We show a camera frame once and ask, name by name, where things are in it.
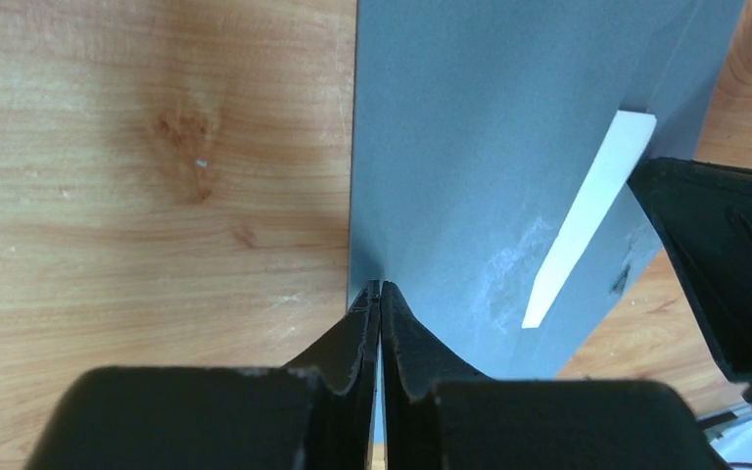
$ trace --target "white plastic piece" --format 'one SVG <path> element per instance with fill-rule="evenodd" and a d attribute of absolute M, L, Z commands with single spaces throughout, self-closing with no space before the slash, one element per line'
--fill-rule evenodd
<path fill-rule="evenodd" d="M 522 328 L 541 326 L 572 268 L 644 153 L 655 127 L 654 115 L 619 111 L 613 117 L 589 173 L 538 270 Z"/>

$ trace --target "wooden surface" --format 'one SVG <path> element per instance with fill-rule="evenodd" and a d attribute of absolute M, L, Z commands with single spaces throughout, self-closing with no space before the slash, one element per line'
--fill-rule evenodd
<path fill-rule="evenodd" d="M 717 83 L 696 159 L 752 168 L 752 2 Z M 698 414 L 740 402 L 702 339 L 664 253 L 650 264 L 559 377 L 644 377 L 676 388 Z"/>
<path fill-rule="evenodd" d="M 349 0 L 0 0 L 0 467 L 85 369 L 278 364 L 341 316 L 353 39 Z M 699 158 L 752 166 L 752 4 Z M 564 376 L 735 399 L 669 269 Z"/>

